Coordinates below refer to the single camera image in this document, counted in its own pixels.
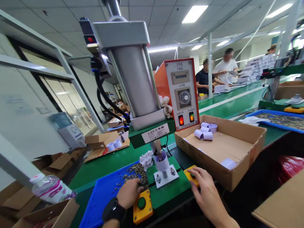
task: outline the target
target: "metal part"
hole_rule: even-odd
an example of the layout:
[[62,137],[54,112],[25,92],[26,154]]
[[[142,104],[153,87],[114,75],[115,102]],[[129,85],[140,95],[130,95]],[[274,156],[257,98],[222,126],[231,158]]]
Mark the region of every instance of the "metal part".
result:
[[130,107],[130,111],[131,111],[131,113],[133,113],[133,117],[135,117],[134,110],[133,110],[132,104],[131,104],[131,102],[130,102],[130,99],[129,99],[127,90],[126,90],[126,88],[125,88],[125,86],[124,86],[123,80],[122,80],[122,78],[121,78],[119,69],[118,69],[118,67],[117,67],[116,61],[115,61],[115,59],[114,59],[114,56],[113,56],[113,53],[112,53],[111,50],[108,51],[108,55],[109,55],[109,58],[110,58],[110,60],[111,60],[112,65],[113,65],[113,68],[114,68],[114,70],[115,70],[115,73],[116,73],[118,82],[119,82],[119,84],[120,84],[120,87],[121,87],[121,89],[123,90],[124,95],[125,95],[125,97],[126,97],[126,99],[127,99],[127,103],[128,103],[128,105],[129,105],[129,107]]
[[153,87],[154,94],[155,94],[155,99],[156,99],[156,102],[157,102],[157,108],[160,110],[161,109],[161,103],[159,101],[158,92],[157,92],[155,79],[154,79],[154,74],[153,74],[153,69],[152,69],[152,65],[151,65],[151,60],[150,60],[150,56],[149,56],[149,52],[148,52],[148,47],[146,45],[143,46],[143,51],[145,53],[146,60],[147,60],[147,65],[148,65],[150,78],[151,78],[151,82],[152,82],[152,87]]

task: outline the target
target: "machine on workbench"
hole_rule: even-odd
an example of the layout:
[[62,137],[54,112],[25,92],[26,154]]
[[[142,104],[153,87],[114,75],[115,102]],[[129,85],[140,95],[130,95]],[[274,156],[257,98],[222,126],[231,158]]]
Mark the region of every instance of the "machine on workbench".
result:
[[[151,210],[146,210],[147,206],[143,203],[149,201],[150,196],[153,209],[160,209],[164,203],[172,202],[174,197],[180,197],[186,189],[190,189],[188,178],[176,160],[173,157],[168,159],[162,150],[160,138],[200,124],[194,60],[166,60],[154,77],[146,23],[123,18],[120,0],[102,0],[102,3],[108,8],[108,22],[91,23],[87,18],[80,19],[87,49],[92,53],[91,68],[98,86],[98,100],[108,113],[120,121],[122,118],[103,104],[101,95],[123,115],[127,122],[124,130],[129,131],[134,148],[150,143],[154,154],[155,166],[148,168],[147,176],[149,184],[155,185],[150,187],[150,192],[143,192],[138,199],[140,202],[135,203],[134,223],[138,224],[153,214]],[[130,115],[117,108],[102,88],[103,81],[112,75],[108,64],[112,65],[125,94]],[[166,114],[170,113],[165,114],[162,105],[167,104],[161,105],[159,95],[170,98],[168,104],[173,108],[173,120],[167,120]],[[167,189],[162,191],[171,182],[178,190],[174,193],[169,193]]]

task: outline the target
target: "crumpled paper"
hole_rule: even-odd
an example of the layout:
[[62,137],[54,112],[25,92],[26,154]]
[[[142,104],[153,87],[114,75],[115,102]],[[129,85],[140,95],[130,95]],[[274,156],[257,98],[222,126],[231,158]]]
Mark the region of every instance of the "crumpled paper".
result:
[[153,152],[149,150],[147,153],[139,157],[139,163],[141,163],[145,172],[153,165],[152,156]]
[[167,96],[162,97],[161,95],[158,95],[158,97],[159,97],[159,101],[161,103],[161,107],[164,108],[164,113],[166,114],[167,119],[173,118],[171,115],[173,108],[172,108],[172,106],[168,105],[170,98]]
[[266,121],[266,122],[271,122],[269,119],[263,119],[263,118],[258,118],[255,116],[251,117],[246,117],[245,119],[239,120],[239,122],[245,123],[245,124],[250,124],[253,126],[258,126],[260,121]]

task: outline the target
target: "metal base plate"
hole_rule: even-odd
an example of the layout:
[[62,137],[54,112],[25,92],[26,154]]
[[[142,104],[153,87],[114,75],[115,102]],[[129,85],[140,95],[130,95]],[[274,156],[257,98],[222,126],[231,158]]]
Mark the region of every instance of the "metal base plate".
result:
[[[174,169],[175,175],[171,174],[171,171],[170,171],[171,168]],[[161,187],[165,186],[166,184],[170,183],[171,181],[179,178],[179,175],[178,175],[176,169],[174,168],[174,165],[170,165],[169,169],[167,169],[166,172],[167,172],[167,176],[168,176],[167,178],[164,178],[162,172],[158,171],[158,172],[154,173],[154,178],[155,178],[155,182],[156,182],[156,187],[157,188],[161,188]],[[157,175],[161,178],[161,182],[160,183],[158,183],[157,180],[156,180],[157,179]]]
[[133,118],[131,113],[130,119],[134,130],[138,131],[166,120],[166,115],[164,113],[164,109],[162,108],[153,113],[136,118]]

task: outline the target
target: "white label plate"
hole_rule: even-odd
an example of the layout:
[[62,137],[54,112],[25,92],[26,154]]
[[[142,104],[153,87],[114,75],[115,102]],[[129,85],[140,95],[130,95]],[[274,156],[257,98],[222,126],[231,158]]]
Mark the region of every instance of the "white label plate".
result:
[[145,143],[149,143],[153,140],[156,140],[164,136],[165,134],[168,134],[169,132],[170,131],[169,131],[168,123],[165,123],[161,126],[151,129],[150,131],[142,133],[142,138],[145,141]]

